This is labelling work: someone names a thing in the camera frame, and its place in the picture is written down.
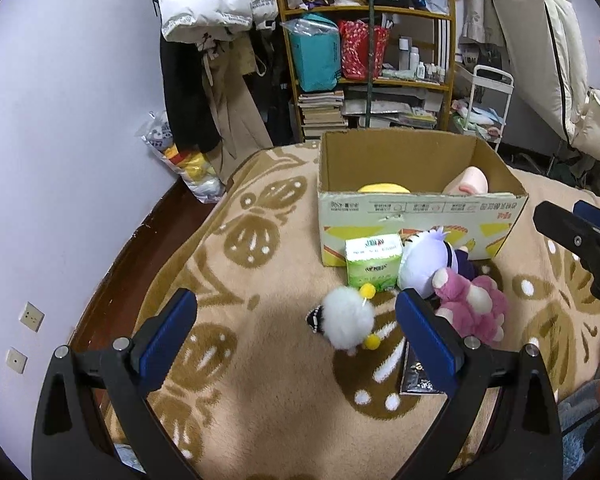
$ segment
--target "pink stuffed animal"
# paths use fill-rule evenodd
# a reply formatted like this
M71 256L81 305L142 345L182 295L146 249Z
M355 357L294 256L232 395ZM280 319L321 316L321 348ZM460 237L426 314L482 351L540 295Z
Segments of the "pink stuffed animal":
M448 320L461 337L475 335L485 344L502 341L509 303L493 279L478 276L470 282L445 267L433 275L432 285L442 300L436 315Z

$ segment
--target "cardboard box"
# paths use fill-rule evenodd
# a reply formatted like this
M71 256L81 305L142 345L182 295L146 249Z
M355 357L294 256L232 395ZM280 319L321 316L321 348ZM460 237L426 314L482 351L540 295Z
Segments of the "cardboard box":
M489 183L481 196L445 196L464 168L477 166ZM366 184L400 184L411 191L358 193ZM345 265L345 240L398 233L404 239L444 226L469 258L493 258L522 213L527 193L481 139L408 128L327 132L320 145L318 221L322 262Z

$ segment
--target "electrical outlet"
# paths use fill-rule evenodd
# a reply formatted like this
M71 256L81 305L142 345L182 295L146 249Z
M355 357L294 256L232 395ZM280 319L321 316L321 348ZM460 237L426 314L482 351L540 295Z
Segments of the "electrical outlet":
M27 304L24 307L23 313L20 315L20 322L33 330L33 332L37 332L40 328L40 324L42 320L45 318L45 315L42 314L38 309L36 309L32 304L27 301Z
M27 356L22 352L18 352L15 348L9 348L7 353L7 366L14 372L19 374L24 372L24 367L27 364Z

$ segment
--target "bookshelf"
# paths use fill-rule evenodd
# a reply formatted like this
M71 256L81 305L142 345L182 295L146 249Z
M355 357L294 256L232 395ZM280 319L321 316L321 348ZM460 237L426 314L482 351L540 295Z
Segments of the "bookshelf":
M442 92L442 107L438 113L438 129L448 129L448 119L451 109L451 94L454 85L454 74L455 74L455 62L456 62L456 0L448 0L449 3L449 14L437 14L435 12L429 12L427 10L407 9L401 7L386 7L386 6L373 6L375 12L388 12L392 14L402 14L407 16L416 16L419 18L427 18L438 22L447 22L447 42L446 45L441 48L440 45L440 28L434 27L434 42L426 43L423 41L413 40L413 44L419 47L420 51L429 50L433 52L433 62L436 65L442 64L443 59L446 61L446 73L444 84L430 83L427 81L409 81L409 80L397 80L387 78L375 78L373 79L373 86L389 86L389 87L407 87L407 88L424 88L431 91ZM292 20L306 12L320 12L323 15L331 18L332 20L338 19L339 13L347 13L348 16L358 13L360 18L368 16L369 6L330 6L330 7L314 7L311 10L304 9L288 9L286 7L286 0L278 0L278 10L280 12L280 20L286 22ZM298 128L300 130L300 138L304 140L304 133L302 132L302 115L298 106L298 98L301 94L301 88L296 77L296 70L293 64L293 58L291 53L291 43L289 41L289 33L284 30L285 47L286 47L286 59L289 66L289 72L292 81L292 95L294 99L294 110L296 113L296 121L298 122ZM440 53L446 53L446 56L441 57ZM341 78L338 80L338 86L336 88L343 88L343 86L349 84L364 84L365 81L358 81L353 79Z

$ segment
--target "red floral bag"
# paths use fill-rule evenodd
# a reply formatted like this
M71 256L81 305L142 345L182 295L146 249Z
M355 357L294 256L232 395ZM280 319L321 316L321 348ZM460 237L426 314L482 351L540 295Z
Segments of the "red floral bag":
M369 27L365 22L340 22L338 24L342 37L342 76L347 79L364 81L368 72ZM374 59L374 78L380 75L384 50L389 39L389 29L376 25L374 27L374 43L376 57Z

